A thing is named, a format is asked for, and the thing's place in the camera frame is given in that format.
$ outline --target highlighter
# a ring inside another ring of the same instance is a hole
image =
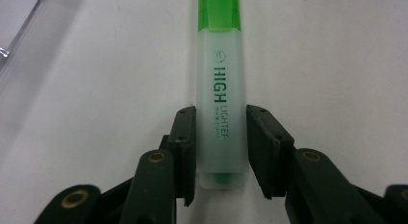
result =
[[[207,189],[248,171],[239,0],[198,0],[197,171]]]

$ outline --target highlighter cap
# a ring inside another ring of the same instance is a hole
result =
[[[198,0],[198,31],[241,29],[239,0]]]

